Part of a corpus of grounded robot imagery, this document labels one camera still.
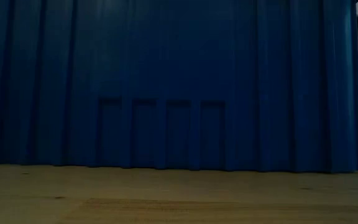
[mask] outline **rectangular panel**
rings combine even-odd
[[[96,159],[99,166],[119,167],[121,147],[121,99],[105,98],[99,100]]]
[[[167,168],[188,169],[190,102],[167,103]]]
[[[189,136],[189,169],[200,169],[200,142],[201,142],[201,102],[198,99],[191,101],[190,109],[190,136]]]
[[[155,100],[134,100],[132,117],[132,166],[154,167],[157,105]]]
[[[224,169],[224,115],[223,102],[201,103],[201,169]]]

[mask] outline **dark rectangle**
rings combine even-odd
[[[157,104],[155,100],[136,99],[132,112],[132,166],[154,167]]]
[[[122,101],[119,98],[99,100],[96,163],[99,166],[120,166]]]
[[[201,169],[223,169],[225,104],[201,102]]]
[[[167,103],[167,168],[188,169],[190,102]]]

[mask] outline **wooden floor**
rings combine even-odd
[[[3,165],[0,223],[358,223],[358,173]]]

